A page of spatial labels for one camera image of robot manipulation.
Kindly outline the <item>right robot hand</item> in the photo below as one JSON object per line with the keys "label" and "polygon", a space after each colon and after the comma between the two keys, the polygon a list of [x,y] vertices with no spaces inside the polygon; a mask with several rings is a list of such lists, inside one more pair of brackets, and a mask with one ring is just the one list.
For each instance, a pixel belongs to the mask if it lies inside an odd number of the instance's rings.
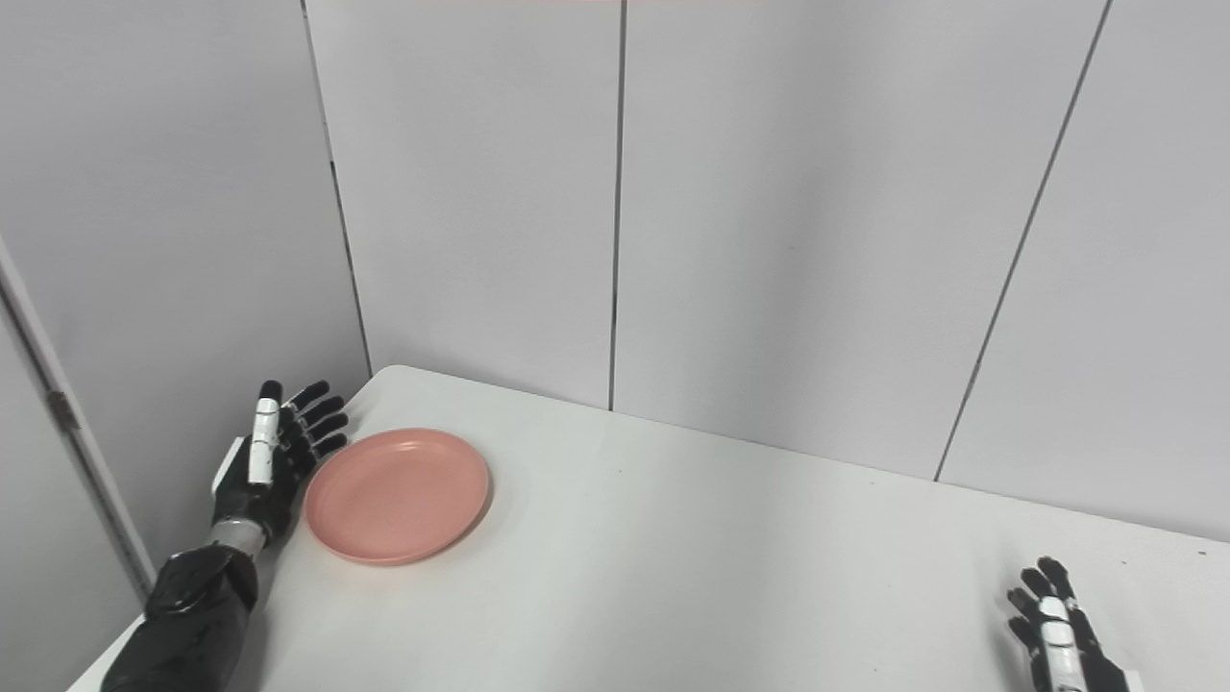
{"label": "right robot hand", "polygon": [[1036,691],[1141,691],[1141,675],[1108,658],[1060,560],[1041,556],[1006,599],[1018,615],[1009,628],[1025,647]]}

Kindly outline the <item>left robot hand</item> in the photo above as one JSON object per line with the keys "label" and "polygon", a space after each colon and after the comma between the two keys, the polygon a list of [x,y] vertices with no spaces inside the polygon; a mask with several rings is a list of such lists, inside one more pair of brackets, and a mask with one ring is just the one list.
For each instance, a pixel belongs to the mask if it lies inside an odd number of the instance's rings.
{"label": "left robot hand", "polygon": [[280,382],[264,382],[250,431],[234,439],[212,481],[212,525],[244,524],[264,546],[282,540],[304,483],[348,444],[343,408],[323,380],[289,398]]}

